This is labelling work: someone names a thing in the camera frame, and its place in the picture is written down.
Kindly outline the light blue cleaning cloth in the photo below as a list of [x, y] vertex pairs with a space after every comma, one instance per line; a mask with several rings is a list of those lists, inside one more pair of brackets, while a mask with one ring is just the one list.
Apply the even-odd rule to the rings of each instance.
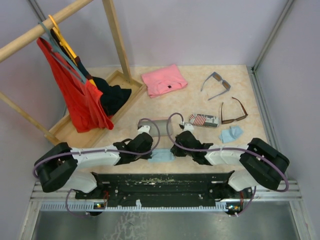
[[173, 162], [176, 157], [169, 148], [156, 148], [151, 157], [148, 158], [149, 163], [167, 163]]

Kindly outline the pink glasses case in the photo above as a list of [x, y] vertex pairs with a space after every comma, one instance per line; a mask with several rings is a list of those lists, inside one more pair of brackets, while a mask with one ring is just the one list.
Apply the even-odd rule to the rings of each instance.
[[151, 137], [156, 138], [166, 137], [168, 134], [171, 136], [173, 134], [173, 125], [171, 120], [167, 123], [167, 118], [158, 118], [150, 120], [140, 120], [137, 124], [137, 128], [146, 128], [148, 126], [149, 130], [148, 133]]

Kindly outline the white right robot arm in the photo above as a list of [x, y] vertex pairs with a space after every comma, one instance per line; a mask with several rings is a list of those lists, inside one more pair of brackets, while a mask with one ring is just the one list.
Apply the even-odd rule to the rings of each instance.
[[243, 167], [231, 173], [223, 185], [223, 192], [229, 198], [235, 198], [242, 190], [257, 185], [277, 192], [289, 189], [285, 176], [289, 159], [260, 138], [255, 137], [243, 146], [218, 146], [202, 143], [186, 130], [172, 142], [170, 151], [175, 157], [190, 156], [199, 165]]

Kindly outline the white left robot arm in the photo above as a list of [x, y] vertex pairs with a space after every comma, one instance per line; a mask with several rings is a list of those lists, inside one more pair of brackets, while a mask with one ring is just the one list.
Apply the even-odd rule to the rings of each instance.
[[118, 166], [140, 158], [148, 159], [152, 145], [153, 138], [146, 132], [106, 147], [76, 148], [61, 142], [34, 163], [33, 175], [45, 193], [67, 186], [97, 199], [103, 195], [104, 186], [98, 183], [95, 174], [79, 172], [80, 169]]

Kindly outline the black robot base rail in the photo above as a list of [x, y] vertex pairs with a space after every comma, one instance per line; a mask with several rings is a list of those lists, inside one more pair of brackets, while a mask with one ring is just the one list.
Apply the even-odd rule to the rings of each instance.
[[98, 174], [91, 193], [76, 190], [77, 200], [97, 200], [98, 211], [218, 211], [240, 213], [253, 189], [234, 190], [231, 173]]

